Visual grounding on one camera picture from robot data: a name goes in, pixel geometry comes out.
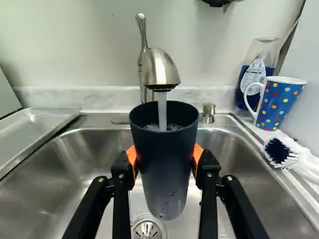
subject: white mug handle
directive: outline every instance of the white mug handle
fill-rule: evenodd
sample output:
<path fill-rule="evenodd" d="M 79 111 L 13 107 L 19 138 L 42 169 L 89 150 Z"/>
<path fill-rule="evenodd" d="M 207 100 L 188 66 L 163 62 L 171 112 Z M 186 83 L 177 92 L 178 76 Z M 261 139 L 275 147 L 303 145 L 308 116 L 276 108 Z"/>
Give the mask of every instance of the white mug handle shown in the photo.
<path fill-rule="evenodd" d="M 249 112 L 253 115 L 253 117 L 256 119 L 257 116 L 258 116 L 258 112 L 256 111 L 253 111 L 253 109 L 250 107 L 250 105 L 248 104 L 248 101 L 247 101 L 247 92 L 248 92 L 248 89 L 252 86 L 259 86 L 261 88 L 261 91 L 263 90 L 264 88 L 264 85 L 259 83 L 259 82 L 255 82 L 255 83 L 251 83 L 249 84 L 246 89 L 244 90 L 244 101 L 245 101 L 245 105 L 247 107 L 247 109 L 249 110 Z"/>

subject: sink basin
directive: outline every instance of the sink basin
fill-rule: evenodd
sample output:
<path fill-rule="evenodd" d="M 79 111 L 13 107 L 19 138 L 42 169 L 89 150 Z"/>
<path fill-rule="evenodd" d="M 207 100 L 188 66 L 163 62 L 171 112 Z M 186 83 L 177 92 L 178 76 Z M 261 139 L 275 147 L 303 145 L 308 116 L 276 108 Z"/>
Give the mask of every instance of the sink basin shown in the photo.
<path fill-rule="evenodd" d="M 113 160 L 133 144 L 125 121 L 127 115 L 120 114 L 81 116 L 4 177 L 0 181 L 0 239 L 60 239 L 93 178 L 110 177 Z M 232 115 L 217 115 L 214 124 L 201 124 L 197 143 L 213 152 L 222 166 L 220 175 L 239 179 L 270 238 L 319 238 L 316 227 Z M 198 237 L 200 198 L 191 176 L 182 214 L 162 222 L 168 239 Z M 131 220 L 148 212 L 140 177 L 130 192 L 130 202 Z M 97 239 L 112 238 L 112 203 L 103 214 Z M 219 237 L 234 239 L 220 201 L 218 219 Z"/>

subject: polka dot mug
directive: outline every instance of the polka dot mug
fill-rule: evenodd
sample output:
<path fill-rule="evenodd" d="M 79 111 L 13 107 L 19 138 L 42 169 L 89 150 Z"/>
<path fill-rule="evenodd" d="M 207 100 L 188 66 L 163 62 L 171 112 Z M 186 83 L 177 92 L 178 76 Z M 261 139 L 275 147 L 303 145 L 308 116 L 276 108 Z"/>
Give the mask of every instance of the polka dot mug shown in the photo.
<path fill-rule="evenodd" d="M 275 131 L 303 91 L 306 81 L 282 77 L 269 76 L 265 83 L 249 84 L 244 91 L 244 101 L 249 112 L 254 117 L 254 124 L 266 131 Z M 247 92 L 251 87 L 260 87 L 260 100 L 257 111 L 253 111 L 247 101 Z"/>

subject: sink drain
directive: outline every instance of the sink drain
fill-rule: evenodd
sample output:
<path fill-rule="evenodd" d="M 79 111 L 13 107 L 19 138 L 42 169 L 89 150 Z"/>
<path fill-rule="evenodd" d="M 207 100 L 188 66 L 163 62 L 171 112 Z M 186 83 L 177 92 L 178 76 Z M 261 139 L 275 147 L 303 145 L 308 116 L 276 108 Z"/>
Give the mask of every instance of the sink drain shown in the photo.
<path fill-rule="evenodd" d="M 132 221 L 133 239 L 167 239 L 164 224 L 151 213 L 139 215 Z"/>

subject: plastic bottle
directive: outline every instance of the plastic bottle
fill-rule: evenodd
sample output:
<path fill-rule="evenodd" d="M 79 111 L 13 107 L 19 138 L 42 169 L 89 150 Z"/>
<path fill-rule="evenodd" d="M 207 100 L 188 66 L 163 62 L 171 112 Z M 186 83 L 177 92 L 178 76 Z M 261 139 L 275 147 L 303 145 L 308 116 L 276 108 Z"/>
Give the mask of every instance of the plastic bottle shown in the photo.
<path fill-rule="evenodd" d="M 263 84 L 266 76 L 273 75 L 280 48 L 281 38 L 258 38 L 253 41 L 238 77 L 235 114 L 250 116 L 244 102 L 244 91 L 249 84 L 254 82 Z M 260 88 L 250 88 L 247 100 L 253 110 L 256 110 L 259 99 Z"/>

